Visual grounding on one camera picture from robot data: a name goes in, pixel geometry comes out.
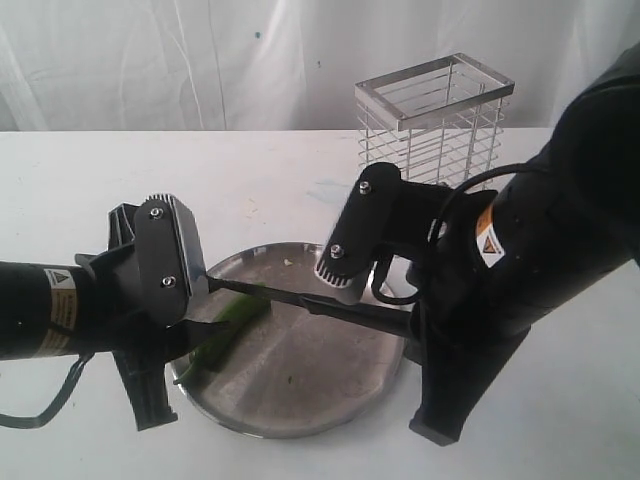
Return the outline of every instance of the yellow warning sticker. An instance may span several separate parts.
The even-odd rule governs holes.
[[[45,268],[51,286],[51,323],[74,330],[78,316],[76,284],[69,270]],[[69,337],[49,329],[35,356],[53,356],[64,353]]]
[[[498,263],[505,255],[504,248],[500,244],[498,235],[493,228],[493,204],[489,205],[478,217],[476,222],[476,244],[478,245],[480,257],[489,268]]]

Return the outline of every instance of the bolt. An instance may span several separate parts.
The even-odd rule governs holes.
[[[371,193],[371,184],[367,181],[360,182],[358,189],[360,190],[360,195],[367,195]]]
[[[149,216],[153,220],[160,220],[162,218],[162,215],[164,215],[164,210],[162,210],[161,208],[158,208],[158,207],[153,207],[151,209],[151,211],[149,212]]]
[[[162,279],[162,288],[173,288],[176,286],[176,277],[170,275]]]
[[[333,258],[334,260],[344,257],[344,250],[337,243],[335,245],[331,245],[330,252],[331,252],[331,258]]]

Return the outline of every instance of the green vegetable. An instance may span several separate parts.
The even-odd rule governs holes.
[[[173,384],[179,385],[188,382],[203,368],[217,371],[220,360],[242,329],[269,310],[270,306],[269,300],[245,294],[240,294],[231,300],[214,320],[214,322],[229,322],[229,328],[206,340],[191,352],[189,355],[191,364],[182,375],[173,381]]]

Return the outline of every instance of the metal wire basket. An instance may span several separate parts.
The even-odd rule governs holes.
[[[513,88],[462,53],[357,83],[361,165],[392,162],[406,180],[457,186],[497,158]]]

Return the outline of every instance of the white backdrop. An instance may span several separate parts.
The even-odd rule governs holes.
[[[547,126],[638,40],[638,0],[0,0],[0,130],[355,128],[355,82],[457,51]]]

